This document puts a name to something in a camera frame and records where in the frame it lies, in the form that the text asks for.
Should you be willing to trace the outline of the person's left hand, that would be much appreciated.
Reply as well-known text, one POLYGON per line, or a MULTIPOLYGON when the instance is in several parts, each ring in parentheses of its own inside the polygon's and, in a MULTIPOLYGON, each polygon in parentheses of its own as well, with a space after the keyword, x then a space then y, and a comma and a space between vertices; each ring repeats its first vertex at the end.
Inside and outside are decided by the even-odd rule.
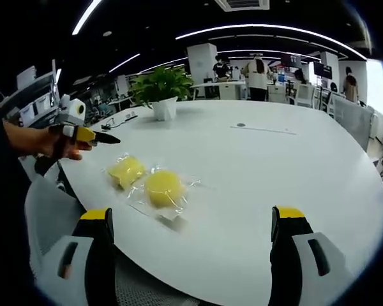
POLYGON ((73 140, 55 127, 46 127, 45 129, 24 128, 24 130, 26 134, 22 136, 24 142, 21 150, 29 155, 42 154, 53 159, 81 160, 81 151, 92 150, 90 144, 73 140))

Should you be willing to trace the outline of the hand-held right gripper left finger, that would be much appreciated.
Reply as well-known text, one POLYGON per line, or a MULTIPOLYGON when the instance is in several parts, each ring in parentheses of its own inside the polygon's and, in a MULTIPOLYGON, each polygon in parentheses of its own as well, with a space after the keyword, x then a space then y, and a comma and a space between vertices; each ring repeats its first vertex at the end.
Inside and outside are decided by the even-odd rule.
POLYGON ((38 287, 56 305, 115 305, 112 209, 88 210, 44 255, 38 287))

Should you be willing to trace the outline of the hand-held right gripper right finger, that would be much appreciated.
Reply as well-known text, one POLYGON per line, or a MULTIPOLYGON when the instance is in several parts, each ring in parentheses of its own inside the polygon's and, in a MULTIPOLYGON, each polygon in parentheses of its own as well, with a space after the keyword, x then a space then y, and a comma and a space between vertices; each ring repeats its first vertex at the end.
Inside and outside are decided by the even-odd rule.
POLYGON ((351 285, 345 255, 293 207, 272 210, 270 305, 332 305, 351 285))

